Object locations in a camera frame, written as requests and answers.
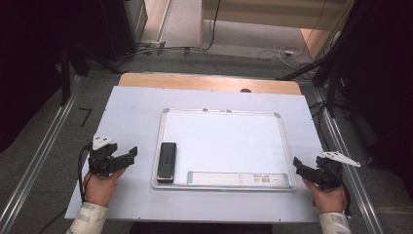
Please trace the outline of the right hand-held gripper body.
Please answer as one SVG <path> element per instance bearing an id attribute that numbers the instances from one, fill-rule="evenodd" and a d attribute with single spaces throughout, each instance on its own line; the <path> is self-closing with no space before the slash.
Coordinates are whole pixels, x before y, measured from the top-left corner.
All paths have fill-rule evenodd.
<path id="1" fill-rule="evenodd" d="M 321 152 L 316 163 L 320 172 L 318 186 L 322 190 L 341 186 L 344 164 L 360 167 L 360 162 L 354 161 L 338 151 Z"/>

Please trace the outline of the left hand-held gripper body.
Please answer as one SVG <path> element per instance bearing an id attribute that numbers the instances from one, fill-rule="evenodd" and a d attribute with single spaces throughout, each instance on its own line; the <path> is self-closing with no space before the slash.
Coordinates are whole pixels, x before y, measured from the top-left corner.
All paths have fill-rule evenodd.
<path id="1" fill-rule="evenodd" d="M 109 136 L 94 135 L 89 157 L 89 172 L 93 175 L 108 177 L 113 173 L 112 154 L 118 149 L 114 139 Z"/>

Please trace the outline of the black whiteboard eraser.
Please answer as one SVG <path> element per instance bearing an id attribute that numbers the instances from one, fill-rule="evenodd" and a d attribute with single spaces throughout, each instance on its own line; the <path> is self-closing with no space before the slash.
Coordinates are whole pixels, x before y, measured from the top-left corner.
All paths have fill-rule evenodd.
<path id="1" fill-rule="evenodd" d="M 159 183 L 173 183 L 175 158 L 176 143 L 163 142 L 157 171 L 157 181 Z"/>

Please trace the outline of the person's right hand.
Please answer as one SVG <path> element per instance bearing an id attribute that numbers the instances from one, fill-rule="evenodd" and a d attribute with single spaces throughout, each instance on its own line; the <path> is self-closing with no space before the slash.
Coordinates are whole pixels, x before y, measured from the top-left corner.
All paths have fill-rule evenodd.
<path id="1" fill-rule="evenodd" d="M 313 182 L 303 178 L 304 184 L 312 192 L 311 204 L 320 214 L 342 213 L 346 206 L 346 194 L 342 186 L 322 190 Z"/>

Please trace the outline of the person's left hand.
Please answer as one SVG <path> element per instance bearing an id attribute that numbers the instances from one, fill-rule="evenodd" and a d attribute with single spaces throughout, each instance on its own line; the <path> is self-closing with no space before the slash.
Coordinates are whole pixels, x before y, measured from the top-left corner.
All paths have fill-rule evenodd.
<path id="1" fill-rule="evenodd" d="M 125 171 L 120 170 L 108 177 L 87 173 L 84 182 L 86 201 L 107 208 L 115 191 L 116 182 Z"/>

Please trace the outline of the large white table panel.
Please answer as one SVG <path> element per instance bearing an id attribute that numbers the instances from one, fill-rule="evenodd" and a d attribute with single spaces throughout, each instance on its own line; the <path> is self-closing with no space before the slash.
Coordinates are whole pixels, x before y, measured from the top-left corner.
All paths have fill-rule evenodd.
<path id="1" fill-rule="evenodd" d="M 97 134 L 112 137 L 121 154 L 137 147 L 133 165 L 116 183 L 108 215 L 157 222 L 316 222 L 312 194 L 295 171 L 290 192 L 155 189 L 151 185 L 162 113 L 166 108 L 277 112 L 293 159 L 314 166 L 319 137 L 304 97 L 139 87 L 113 88 Z"/>

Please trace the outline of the long white label strip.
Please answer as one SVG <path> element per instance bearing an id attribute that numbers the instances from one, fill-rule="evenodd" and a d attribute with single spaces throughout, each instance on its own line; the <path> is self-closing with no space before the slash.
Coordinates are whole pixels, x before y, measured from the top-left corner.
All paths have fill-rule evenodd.
<path id="1" fill-rule="evenodd" d="M 189 172 L 187 183 L 199 186 L 288 188 L 285 174 Z"/>

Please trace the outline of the black metal stand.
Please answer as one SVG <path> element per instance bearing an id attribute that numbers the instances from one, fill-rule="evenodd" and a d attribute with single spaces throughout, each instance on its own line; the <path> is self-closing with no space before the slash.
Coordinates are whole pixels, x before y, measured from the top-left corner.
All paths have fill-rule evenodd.
<path id="1" fill-rule="evenodd" d="M 319 58 L 315 61 L 300 64 L 297 67 L 293 67 L 288 64 L 285 60 L 293 56 L 292 54 L 284 53 L 279 51 L 279 60 L 289 68 L 293 69 L 293 72 L 279 77 L 278 81 L 291 81 L 297 77 L 301 77 L 306 73 L 314 71 L 313 76 L 309 76 L 314 87 L 321 87 L 328 84 L 327 88 L 327 98 L 322 103 L 322 106 L 327 109 L 331 118 L 335 117 L 333 107 L 341 107 L 346 119 L 351 117 L 351 111 L 349 104 L 344 100 L 343 102 L 335 101 L 335 93 L 339 87 L 339 63 L 336 59 L 335 52 L 328 52 L 326 56 Z"/>
<path id="2" fill-rule="evenodd" d="M 86 47 L 78 43 L 65 44 L 60 50 L 60 77 L 62 90 L 60 106 L 65 106 L 71 98 L 69 64 L 73 65 L 77 74 L 84 76 L 89 75 L 90 69 L 85 61 L 85 57 L 95 60 L 97 63 L 114 73 L 124 74 L 124 71 L 121 71 L 119 68 L 101 58 L 96 53 L 93 53 Z"/>

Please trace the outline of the person's dark clothing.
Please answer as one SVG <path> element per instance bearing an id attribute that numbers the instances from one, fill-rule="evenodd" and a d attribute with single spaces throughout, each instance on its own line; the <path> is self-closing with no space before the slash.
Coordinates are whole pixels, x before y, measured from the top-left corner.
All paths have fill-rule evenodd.
<path id="1" fill-rule="evenodd" d="M 272 234 L 270 224 L 135 222 L 129 234 Z"/>

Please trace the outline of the dark curtain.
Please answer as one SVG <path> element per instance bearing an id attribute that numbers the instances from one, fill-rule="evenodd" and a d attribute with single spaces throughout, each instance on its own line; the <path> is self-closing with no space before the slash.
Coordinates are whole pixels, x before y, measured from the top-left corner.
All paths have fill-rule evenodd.
<path id="1" fill-rule="evenodd" d="M 0 0 L 0 153 L 62 86 L 65 0 Z"/>
<path id="2" fill-rule="evenodd" d="M 370 155 L 413 199 L 413 0 L 356 0 L 349 23 L 346 93 L 376 137 Z"/>

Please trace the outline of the black cabinet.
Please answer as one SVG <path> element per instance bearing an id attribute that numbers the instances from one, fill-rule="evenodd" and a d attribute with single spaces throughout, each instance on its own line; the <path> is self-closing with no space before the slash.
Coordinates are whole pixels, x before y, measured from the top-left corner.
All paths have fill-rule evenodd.
<path id="1" fill-rule="evenodd" d="M 76 17 L 79 43 L 113 61 L 136 51 L 148 21 L 145 0 L 80 0 Z"/>

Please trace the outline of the light wooden shelf unit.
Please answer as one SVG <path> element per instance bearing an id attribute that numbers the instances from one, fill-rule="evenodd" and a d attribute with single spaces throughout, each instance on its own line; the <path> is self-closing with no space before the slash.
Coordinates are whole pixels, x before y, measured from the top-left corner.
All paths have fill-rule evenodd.
<path id="1" fill-rule="evenodd" d="M 201 33 L 204 21 L 223 21 L 300 28 L 313 59 L 346 24 L 356 0 L 201 0 Z"/>

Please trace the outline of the aluminium floor rail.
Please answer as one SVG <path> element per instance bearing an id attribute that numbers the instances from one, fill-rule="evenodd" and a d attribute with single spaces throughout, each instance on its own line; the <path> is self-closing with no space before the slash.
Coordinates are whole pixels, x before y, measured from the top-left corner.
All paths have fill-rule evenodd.
<path id="1" fill-rule="evenodd" d="M 320 112 L 319 117 L 321 118 L 319 123 L 319 133 L 321 134 L 321 139 L 325 148 L 338 150 L 352 159 L 352 155 L 343 139 L 336 119 L 330 117 L 326 108 Z M 364 188 L 364 184 L 361 181 L 358 169 L 354 166 L 344 166 L 344 174 L 345 179 L 347 180 L 347 185 L 353 194 L 351 204 L 356 205 L 357 209 L 360 211 L 367 233 L 385 234 L 367 190 Z"/>
<path id="2" fill-rule="evenodd" d="M 0 234 L 8 234 L 22 208 L 37 176 L 39 175 L 49 153 L 56 141 L 72 106 L 78 96 L 79 88 L 82 85 L 82 79 L 79 75 L 73 78 L 70 84 L 72 95 L 64 106 L 61 106 L 56 116 L 43 137 L 21 180 L 11 194 L 5 209 L 0 215 Z"/>

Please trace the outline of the white whiteboard with metal frame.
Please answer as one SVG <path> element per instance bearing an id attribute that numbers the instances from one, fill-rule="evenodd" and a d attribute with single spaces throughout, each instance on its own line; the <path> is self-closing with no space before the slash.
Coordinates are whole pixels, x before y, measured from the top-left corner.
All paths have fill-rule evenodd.
<path id="1" fill-rule="evenodd" d="M 163 142 L 176 143 L 173 183 L 159 183 Z M 199 186 L 189 172 L 285 174 L 288 188 Z M 166 108 L 161 117 L 151 185 L 155 189 L 290 192 L 297 187 L 292 158 L 277 112 Z"/>

